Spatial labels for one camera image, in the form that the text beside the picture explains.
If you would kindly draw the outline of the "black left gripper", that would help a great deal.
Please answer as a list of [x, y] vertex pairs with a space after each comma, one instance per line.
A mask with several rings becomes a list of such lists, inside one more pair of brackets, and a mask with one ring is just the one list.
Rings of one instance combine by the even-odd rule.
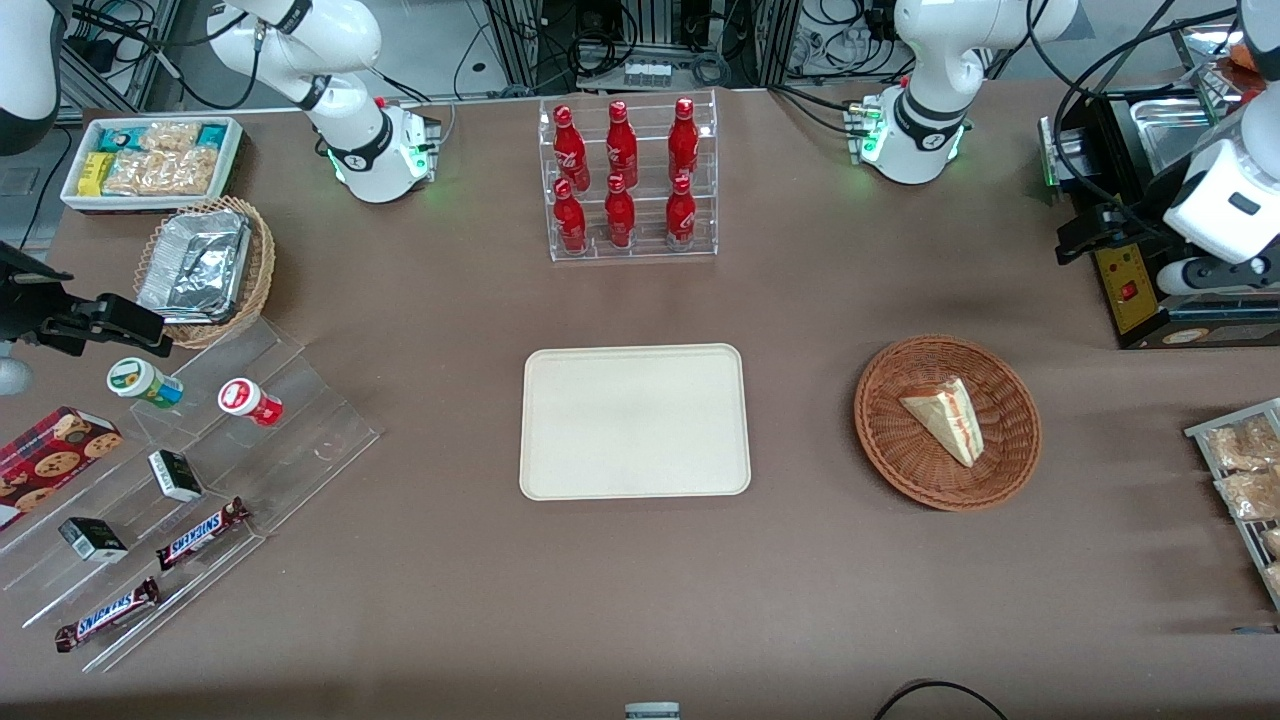
[[1110, 265], [1144, 255], [1158, 258], [1169, 246], [1169, 233], [1148, 208], [1100, 204], [1096, 206], [1096, 229], [1057, 228], [1057, 241], [1060, 266], [1093, 252], [1094, 245], [1096, 264]]

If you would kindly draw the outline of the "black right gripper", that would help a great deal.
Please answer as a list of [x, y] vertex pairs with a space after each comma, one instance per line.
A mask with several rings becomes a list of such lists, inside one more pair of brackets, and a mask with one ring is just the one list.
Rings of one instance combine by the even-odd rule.
[[[69, 295], [60, 273], [10, 246], [1, 245], [1, 340], [54, 348], [72, 357], [86, 346], [115, 343], [156, 357], [169, 357], [172, 338], [164, 318], [125, 297], [96, 297], [95, 324], [83, 300]], [[156, 342], [137, 337], [159, 337]]]

